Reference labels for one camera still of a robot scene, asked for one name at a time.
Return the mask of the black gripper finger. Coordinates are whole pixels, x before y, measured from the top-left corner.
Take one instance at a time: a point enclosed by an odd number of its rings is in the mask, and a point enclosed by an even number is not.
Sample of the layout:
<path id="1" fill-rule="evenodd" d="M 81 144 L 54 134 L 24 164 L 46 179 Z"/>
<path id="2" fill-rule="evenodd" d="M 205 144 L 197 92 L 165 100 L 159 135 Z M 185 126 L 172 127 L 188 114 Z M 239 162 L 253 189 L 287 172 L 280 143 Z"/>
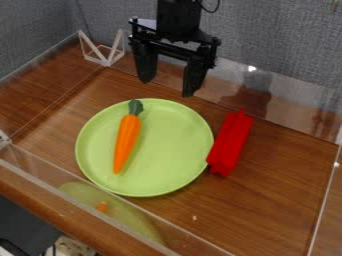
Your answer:
<path id="1" fill-rule="evenodd" d="M 148 83 L 157 68 L 157 53 L 148 45 L 139 45 L 133 51 L 137 77 L 143 83 Z"/>
<path id="2" fill-rule="evenodd" d="M 200 63 L 189 63 L 183 74 L 183 97 L 191 97 L 200 89 L 207 74 L 207 68 Z"/>

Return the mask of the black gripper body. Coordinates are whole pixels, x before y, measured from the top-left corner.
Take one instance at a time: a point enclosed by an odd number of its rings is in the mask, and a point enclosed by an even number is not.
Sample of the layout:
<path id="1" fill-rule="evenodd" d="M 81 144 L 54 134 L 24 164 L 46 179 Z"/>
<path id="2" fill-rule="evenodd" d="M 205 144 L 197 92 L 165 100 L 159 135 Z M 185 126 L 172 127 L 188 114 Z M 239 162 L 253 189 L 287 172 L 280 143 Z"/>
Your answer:
<path id="1" fill-rule="evenodd" d="M 204 66 L 215 65 L 221 41 L 200 28 L 185 33 L 161 32 L 155 20 L 137 17 L 129 19 L 129 25 L 129 46 L 140 61 L 155 62 L 157 55 L 165 55 L 185 62 L 197 59 Z"/>

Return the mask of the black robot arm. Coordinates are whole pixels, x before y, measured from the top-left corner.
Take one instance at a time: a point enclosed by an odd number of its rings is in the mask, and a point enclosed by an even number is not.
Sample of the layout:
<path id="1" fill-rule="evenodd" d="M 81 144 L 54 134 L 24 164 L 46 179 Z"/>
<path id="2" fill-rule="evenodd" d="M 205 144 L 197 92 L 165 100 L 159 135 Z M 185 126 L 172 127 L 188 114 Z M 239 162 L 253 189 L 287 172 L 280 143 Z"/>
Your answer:
<path id="1" fill-rule="evenodd" d="M 137 77 L 148 83 L 156 76 L 159 56 L 187 63 L 183 72 L 181 96 L 191 97 L 200 89 L 207 71 L 215 67 L 219 38 L 199 27 L 201 11 L 209 12 L 201 0 L 157 0 L 156 19 L 129 19 L 128 37 Z"/>

